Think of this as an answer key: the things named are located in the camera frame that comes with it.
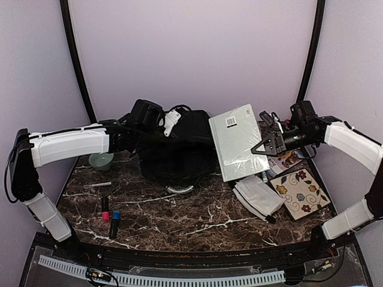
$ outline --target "flower pattern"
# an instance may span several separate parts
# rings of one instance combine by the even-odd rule
[[[305,179],[307,176],[306,176],[306,173],[304,172],[304,171],[300,171],[299,173],[298,173],[298,176],[301,178],[301,179]]]
[[[304,196],[302,193],[298,193],[298,194],[297,194],[297,199],[298,199],[299,201],[304,201],[304,200],[305,200],[305,196]]]
[[[310,211],[311,211],[311,208],[310,208],[310,206],[308,206],[308,205],[303,205],[303,206],[302,206],[302,210],[303,210],[304,212],[310,212]]]
[[[309,190],[314,193],[317,190],[317,187],[315,185],[310,185]]]
[[[282,185],[282,186],[277,185],[277,186],[276,186],[276,190],[277,190],[280,194],[286,194],[286,193],[287,193],[287,189],[286,189],[286,187],[284,187],[283,185]]]

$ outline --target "black frame pole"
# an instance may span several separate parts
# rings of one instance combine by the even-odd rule
[[[312,67],[314,66],[315,55],[317,53],[319,36],[322,28],[322,21],[324,15],[324,5],[326,0],[318,0],[317,10],[315,12],[314,27],[312,29],[312,36],[310,42],[309,53],[307,55],[307,61],[305,71],[303,72],[302,82],[298,92],[297,102],[304,100],[307,92],[307,88],[310,82]]]
[[[89,121],[94,124],[97,123],[96,114],[90,101],[88,89],[86,87],[83,70],[81,69],[80,58],[77,53],[76,42],[73,33],[71,13],[69,11],[68,0],[60,0],[62,20],[64,23],[66,40],[68,42],[69,52],[72,58],[74,72],[76,74],[78,88],[80,89],[81,97],[85,105]]]

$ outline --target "white cable tray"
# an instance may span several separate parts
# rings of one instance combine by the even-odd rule
[[[59,259],[50,258],[44,255],[40,255],[38,264],[76,278],[87,280],[85,276],[87,267],[82,265],[61,261]],[[119,272],[112,272],[112,274],[117,278],[120,286],[128,287],[253,287],[285,282],[284,271],[236,277],[200,279],[146,277]],[[113,279],[108,285],[116,286]]]

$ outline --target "pink marker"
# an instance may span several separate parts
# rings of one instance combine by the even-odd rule
[[[106,196],[101,198],[101,212],[102,221],[109,221],[109,202]]]

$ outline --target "black backpack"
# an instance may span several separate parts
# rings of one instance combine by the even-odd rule
[[[155,138],[142,138],[137,144],[141,173],[167,186],[196,185],[217,166],[209,116],[205,111],[192,111],[184,105],[172,109],[181,118],[169,137],[162,133]]]

